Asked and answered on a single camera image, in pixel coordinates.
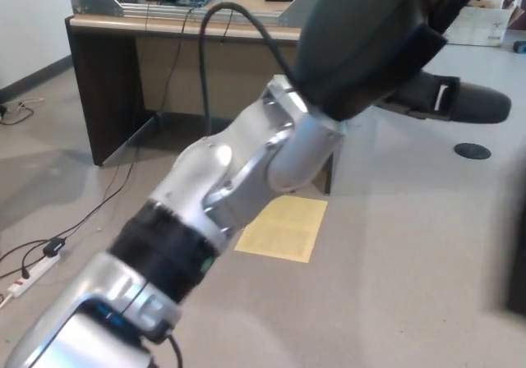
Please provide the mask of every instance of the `yellow paper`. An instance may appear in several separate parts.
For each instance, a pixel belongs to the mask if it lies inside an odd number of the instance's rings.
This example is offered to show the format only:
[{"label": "yellow paper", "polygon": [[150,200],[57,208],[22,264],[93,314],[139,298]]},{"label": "yellow paper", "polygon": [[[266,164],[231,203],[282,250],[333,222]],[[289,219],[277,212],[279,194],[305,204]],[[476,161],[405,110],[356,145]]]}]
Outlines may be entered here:
[{"label": "yellow paper", "polygon": [[308,263],[327,201],[282,196],[246,228],[236,251]]}]

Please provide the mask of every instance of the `gray floor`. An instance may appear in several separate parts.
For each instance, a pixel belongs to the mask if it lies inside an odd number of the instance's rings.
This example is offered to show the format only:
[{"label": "gray floor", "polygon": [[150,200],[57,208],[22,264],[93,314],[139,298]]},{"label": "gray floor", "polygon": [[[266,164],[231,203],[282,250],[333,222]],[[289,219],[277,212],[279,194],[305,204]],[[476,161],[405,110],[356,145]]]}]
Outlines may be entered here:
[{"label": "gray floor", "polygon": [[[526,326],[494,302],[526,146],[526,58],[448,47],[430,70],[507,93],[510,120],[462,126],[379,109],[354,120],[311,262],[230,251],[185,305],[175,334],[186,367],[524,366]],[[92,165],[71,72],[29,95],[46,104],[18,127],[0,126],[2,251],[80,220],[100,202],[120,159]],[[2,361],[143,204],[171,166],[182,144],[176,138],[142,149],[124,192],[72,237],[67,259],[0,310]],[[486,145],[493,157],[461,159],[451,149],[461,141]],[[0,272],[19,260],[2,262]],[[161,366],[174,366],[167,345],[154,351]]]}]

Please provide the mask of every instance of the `power strip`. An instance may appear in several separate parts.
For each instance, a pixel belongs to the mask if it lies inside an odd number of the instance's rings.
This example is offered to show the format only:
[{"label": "power strip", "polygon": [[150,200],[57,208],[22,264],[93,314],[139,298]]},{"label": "power strip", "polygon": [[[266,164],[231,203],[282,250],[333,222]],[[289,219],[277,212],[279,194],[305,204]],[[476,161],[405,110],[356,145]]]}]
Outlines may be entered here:
[{"label": "power strip", "polygon": [[33,267],[29,272],[30,276],[28,279],[20,278],[16,280],[8,289],[7,296],[0,304],[0,309],[2,309],[9,300],[12,298],[18,298],[24,292],[33,286],[33,284],[42,278],[42,276],[48,272],[58,261],[60,260],[60,253],[54,257],[44,257],[35,267]]}]

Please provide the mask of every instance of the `wooden desk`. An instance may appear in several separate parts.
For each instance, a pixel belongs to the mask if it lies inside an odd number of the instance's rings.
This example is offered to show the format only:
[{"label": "wooden desk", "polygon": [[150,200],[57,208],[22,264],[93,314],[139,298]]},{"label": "wooden desk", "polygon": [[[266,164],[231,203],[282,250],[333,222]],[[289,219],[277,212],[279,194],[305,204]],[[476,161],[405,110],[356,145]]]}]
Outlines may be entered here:
[{"label": "wooden desk", "polygon": [[[286,7],[281,2],[230,1],[259,10]],[[188,21],[182,32],[183,21],[178,20],[90,15],[66,20],[95,164],[102,165],[159,110],[203,113],[198,75],[199,25]],[[209,24],[205,57],[212,116],[233,119],[281,70],[251,25],[226,28],[226,23]],[[267,29],[292,63],[300,30]],[[180,41],[181,52],[173,69]],[[329,174],[326,186],[330,185],[332,172]]]}]

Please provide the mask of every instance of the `robotic arm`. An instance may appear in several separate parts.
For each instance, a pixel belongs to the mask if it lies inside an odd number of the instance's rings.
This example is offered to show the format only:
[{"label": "robotic arm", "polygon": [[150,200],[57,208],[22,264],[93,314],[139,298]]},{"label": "robotic arm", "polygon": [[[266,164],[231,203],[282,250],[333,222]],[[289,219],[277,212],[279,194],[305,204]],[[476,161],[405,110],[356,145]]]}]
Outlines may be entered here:
[{"label": "robotic arm", "polygon": [[229,128],[185,149],[6,367],[155,368],[141,340],[166,340],[231,237],[310,182],[343,139],[339,122],[417,75],[468,1],[320,0],[302,31],[296,80],[276,76]]}]

